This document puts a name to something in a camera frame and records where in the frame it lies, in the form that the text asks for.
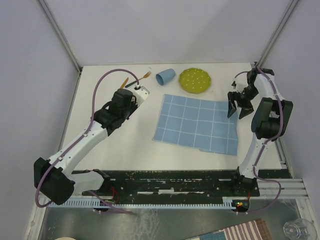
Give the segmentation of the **blue checked cloth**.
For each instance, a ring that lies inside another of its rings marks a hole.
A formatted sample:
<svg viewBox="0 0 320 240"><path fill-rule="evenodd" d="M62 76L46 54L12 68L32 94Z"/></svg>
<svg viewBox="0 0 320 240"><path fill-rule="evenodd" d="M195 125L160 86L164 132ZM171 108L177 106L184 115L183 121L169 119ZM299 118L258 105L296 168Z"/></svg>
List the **blue checked cloth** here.
<svg viewBox="0 0 320 240"><path fill-rule="evenodd" d="M153 140L202 152L236 156L238 114L227 115L226 101L165 94Z"/></svg>

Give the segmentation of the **green dotted plate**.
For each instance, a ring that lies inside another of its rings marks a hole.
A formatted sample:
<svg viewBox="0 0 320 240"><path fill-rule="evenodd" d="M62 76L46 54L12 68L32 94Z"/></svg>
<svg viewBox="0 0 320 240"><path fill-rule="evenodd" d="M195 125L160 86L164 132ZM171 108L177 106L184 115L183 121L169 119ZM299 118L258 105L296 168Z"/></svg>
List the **green dotted plate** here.
<svg viewBox="0 0 320 240"><path fill-rule="evenodd" d="M178 81L182 89L191 94L203 93L211 86L210 75L201 68L185 69Z"/></svg>

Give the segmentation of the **blue cup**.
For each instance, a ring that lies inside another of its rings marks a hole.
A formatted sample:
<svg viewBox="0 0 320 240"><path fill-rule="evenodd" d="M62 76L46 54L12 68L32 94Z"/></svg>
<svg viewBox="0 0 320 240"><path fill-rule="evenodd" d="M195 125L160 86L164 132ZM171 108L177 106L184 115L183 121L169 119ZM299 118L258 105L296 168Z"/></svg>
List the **blue cup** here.
<svg viewBox="0 0 320 240"><path fill-rule="evenodd" d="M170 81L172 81L176 76L176 72L174 69L169 68L163 70L155 75L156 81L160 86L164 86Z"/></svg>

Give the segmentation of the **orange knife green handle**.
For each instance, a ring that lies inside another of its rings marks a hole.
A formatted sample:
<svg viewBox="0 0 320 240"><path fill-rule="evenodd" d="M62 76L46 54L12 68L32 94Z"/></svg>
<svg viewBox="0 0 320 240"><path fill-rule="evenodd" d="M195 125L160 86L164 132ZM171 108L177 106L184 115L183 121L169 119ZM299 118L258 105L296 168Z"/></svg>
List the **orange knife green handle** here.
<svg viewBox="0 0 320 240"><path fill-rule="evenodd" d="M129 78L127 77L125 81L122 83L122 85L120 86L120 88L123 89L128 81L129 81Z"/></svg>

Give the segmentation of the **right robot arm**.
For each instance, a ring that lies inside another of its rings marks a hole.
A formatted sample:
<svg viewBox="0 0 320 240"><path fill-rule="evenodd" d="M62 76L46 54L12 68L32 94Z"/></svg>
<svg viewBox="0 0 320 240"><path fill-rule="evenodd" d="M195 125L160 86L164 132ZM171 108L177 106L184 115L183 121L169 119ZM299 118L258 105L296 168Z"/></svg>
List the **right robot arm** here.
<svg viewBox="0 0 320 240"><path fill-rule="evenodd" d="M231 193L242 195L256 187L260 165L269 144L283 136L293 110L292 101L278 91L271 69L258 66L246 72L247 86L242 91L230 91L227 117L240 109L239 119L254 113L251 121L252 141L248 152L229 183Z"/></svg>

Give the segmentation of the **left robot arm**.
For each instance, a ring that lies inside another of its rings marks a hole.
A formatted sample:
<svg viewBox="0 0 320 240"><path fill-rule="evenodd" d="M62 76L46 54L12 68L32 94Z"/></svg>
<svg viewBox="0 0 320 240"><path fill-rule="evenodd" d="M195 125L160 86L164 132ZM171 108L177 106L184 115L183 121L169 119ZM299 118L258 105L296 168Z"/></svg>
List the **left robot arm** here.
<svg viewBox="0 0 320 240"><path fill-rule="evenodd" d="M65 203L73 194L86 191L106 195L111 189L106 173L98 169L76 174L73 171L97 144L120 128L148 96L149 92L142 88L118 89L111 101L94 113L88 127L76 139L49 159L38 158L33 165L37 192L57 205Z"/></svg>

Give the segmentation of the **striped folded cloth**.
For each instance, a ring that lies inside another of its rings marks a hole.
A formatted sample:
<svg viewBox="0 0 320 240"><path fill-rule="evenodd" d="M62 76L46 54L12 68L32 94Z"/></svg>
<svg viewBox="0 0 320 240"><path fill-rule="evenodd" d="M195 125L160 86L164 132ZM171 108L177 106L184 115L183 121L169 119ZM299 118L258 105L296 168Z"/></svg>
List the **striped folded cloth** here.
<svg viewBox="0 0 320 240"><path fill-rule="evenodd" d="M256 219L217 231L208 232L189 238L189 240L271 240L267 224Z"/></svg>

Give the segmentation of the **clear glass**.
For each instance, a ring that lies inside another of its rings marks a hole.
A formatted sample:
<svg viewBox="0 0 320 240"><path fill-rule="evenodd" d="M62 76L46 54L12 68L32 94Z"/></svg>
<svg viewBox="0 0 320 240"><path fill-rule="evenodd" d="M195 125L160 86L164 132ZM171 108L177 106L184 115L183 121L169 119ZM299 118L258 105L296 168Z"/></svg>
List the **clear glass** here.
<svg viewBox="0 0 320 240"><path fill-rule="evenodd" d="M317 240L315 226L308 220L299 218L288 221L283 226L283 232L290 240Z"/></svg>

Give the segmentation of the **cream round object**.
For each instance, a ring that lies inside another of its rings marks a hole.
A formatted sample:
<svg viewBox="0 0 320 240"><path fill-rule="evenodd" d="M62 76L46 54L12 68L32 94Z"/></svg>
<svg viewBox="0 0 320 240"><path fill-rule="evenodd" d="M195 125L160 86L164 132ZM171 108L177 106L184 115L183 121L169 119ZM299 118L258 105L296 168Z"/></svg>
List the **cream round object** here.
<svg viewBox="0 0 320 240"><path fill-rule="evenodd" d="M59 238L57 238L55 240L76 240L76 239L74 239L72 237L59 237Z"/></svg>

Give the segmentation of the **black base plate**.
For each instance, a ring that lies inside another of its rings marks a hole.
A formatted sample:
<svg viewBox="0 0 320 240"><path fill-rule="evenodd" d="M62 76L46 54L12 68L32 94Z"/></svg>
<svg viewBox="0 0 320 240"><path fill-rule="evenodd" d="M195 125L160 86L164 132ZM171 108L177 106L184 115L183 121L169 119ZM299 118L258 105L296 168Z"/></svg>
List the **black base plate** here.
<svg viewBox="0 0 320 240"><path fill-rule="evenodd" d="M234 170L113 170L97 190L119 204L219 204L224 197L258 197L252 190L235 188Z"/></svg>

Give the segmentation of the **aluminium frame rail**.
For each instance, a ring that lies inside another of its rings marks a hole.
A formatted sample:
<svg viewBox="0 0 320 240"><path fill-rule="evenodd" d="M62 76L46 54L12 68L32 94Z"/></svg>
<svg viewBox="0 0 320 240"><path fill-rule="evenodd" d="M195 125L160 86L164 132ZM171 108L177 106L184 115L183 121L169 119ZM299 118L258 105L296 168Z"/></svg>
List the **aluminium frame rail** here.
<svg viewBox="0 0 320 240"><path fill-rule="evenodd" d="M255 67L264 67L274 47L276 46L278 40L280 39L282 33L284 32L286 26L301 2L301 0L290 0L288 2L258 61L254 63Z"/></svg>

